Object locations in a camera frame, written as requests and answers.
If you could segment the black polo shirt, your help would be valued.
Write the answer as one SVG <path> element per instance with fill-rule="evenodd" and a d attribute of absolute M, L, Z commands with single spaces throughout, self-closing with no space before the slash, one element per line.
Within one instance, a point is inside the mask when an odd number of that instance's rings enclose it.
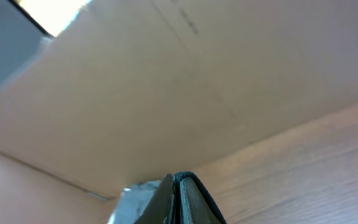
<path fill-rule="evenodd" d="M 174 187 L 174 191 L 175 191 L 175 208 L 176 208 L 176 210 L 175 210 L 175 221 L 176 222 L 175 223 L 182 224 L 182 223 L 180 223 L 180 182 L 187 177 L 194 180 L 196 186 L 198 187 L 202 196 L 206 200 L 206 203 L 209 205 L 209 208 L 211 209 L 213 214 L 216 216 L 216 218 L 221 222 L 220 224 L 226 224 L 227 222 L 225 221 L 219 207 L 217 206 L 216 202 L 214 201 L 212 196 L 207 191 L 206 187 L 199 180 L 199 178 L 193 172 L 190 172 L 190 171 L 178 172 L 173 175 L 173 187 Z"/>

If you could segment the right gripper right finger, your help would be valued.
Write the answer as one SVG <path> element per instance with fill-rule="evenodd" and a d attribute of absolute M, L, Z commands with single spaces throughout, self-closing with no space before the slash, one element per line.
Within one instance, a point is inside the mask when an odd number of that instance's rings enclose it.
<path fill-rule="evenodd" d="M 180 223 L 220 224 L 193 179 L 180 182 Z"/>

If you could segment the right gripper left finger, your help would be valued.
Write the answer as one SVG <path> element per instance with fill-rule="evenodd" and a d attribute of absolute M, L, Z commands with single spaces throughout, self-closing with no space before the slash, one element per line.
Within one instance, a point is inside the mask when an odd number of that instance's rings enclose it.
<path fill-rule="evenodd" d="M 174 224 L 175 210 L 173 176 L 167 174 L 134 224 Z"/>

